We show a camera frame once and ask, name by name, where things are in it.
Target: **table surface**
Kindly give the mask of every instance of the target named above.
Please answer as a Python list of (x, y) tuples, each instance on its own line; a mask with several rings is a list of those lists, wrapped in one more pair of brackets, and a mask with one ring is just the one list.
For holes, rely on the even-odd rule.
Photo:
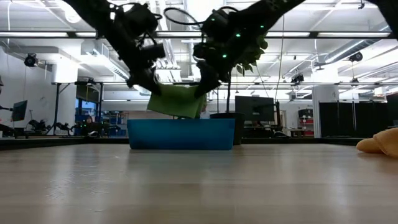
[(397, 223), (398, 161), (327, 144), (0, 152), (2, 223)]

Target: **green cloth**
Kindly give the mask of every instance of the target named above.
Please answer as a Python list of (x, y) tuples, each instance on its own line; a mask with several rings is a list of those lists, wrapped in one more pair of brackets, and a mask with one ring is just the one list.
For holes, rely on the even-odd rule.
[(198, 118), (206, 95), (196, 99), (194, 92), (197, 86), (175, 86), (159, 84), (162, 95), (151, 94), (148, 103), (148, 110), (159, 113), (179, 116), (184, 118)]

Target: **stuffed toy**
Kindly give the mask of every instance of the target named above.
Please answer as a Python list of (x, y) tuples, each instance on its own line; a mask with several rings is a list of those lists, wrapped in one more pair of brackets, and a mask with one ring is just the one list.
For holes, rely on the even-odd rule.
[(385, 154), (398, 158), (398, 128), (381, 131), (371, 139), (363, 139), (356, 145), (357, 150), (367, 153)]

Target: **blue plastic container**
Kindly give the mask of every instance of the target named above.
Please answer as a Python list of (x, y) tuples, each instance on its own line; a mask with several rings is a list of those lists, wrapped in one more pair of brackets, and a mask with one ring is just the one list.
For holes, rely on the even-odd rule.
[(234, 119), (131, 119), (131, 149), (231, 150)]

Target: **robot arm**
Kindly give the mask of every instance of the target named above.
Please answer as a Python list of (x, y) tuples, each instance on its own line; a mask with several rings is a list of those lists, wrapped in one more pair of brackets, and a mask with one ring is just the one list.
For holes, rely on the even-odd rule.
[[(147, 5), (130, 3), (134, 6), (127, 12), (123, 7), (115, 6), (107, 0), (64, 0), (89, 25), (97, 30), (98, 37), (104, 36), (117, 51), (120, 59), (130, 69), (127, 85), (140, 85), (160, 95), (159, 86), (154, 78), (154, 62), (165, 57), (161, 44), (143, 47), (138, 38), (156, 30), (160, 15), (151, 13)], [(376, 4), (386, 18), (393, 33), (398, 33), (398, 1), (369, 0)], [(200, 58), (197, 66), (201, 70), (201, 82), (195, 93), (196, 97), (211, 91), (220, 85), (219, 80), (227, 82), (229, 73), (237, 59), (256, 38), (265, 34), (286, 12), (298, 6), (304, 0), (261, 0), (242, 11), (225, 13), (222, 7), (202, 25), (202, 32), (219, 45), (208, 43), (196, 44), (194, 56)]]
[(107, 0), (64, 0), (90, 26), (97, 30), (97, 36), (104, 36), (119, 54), (119, 59), (130, 69), (127, 85), (140, 85), (155, 94), (160, 94), (154, 81), (154, 62), (165, 57), (162, 44), (144, 47), (140, 38), (156, 30), (160, 15), (153, 14), (146, 4), (130, 3), (133, 7), (124, 12), (122, 6)]

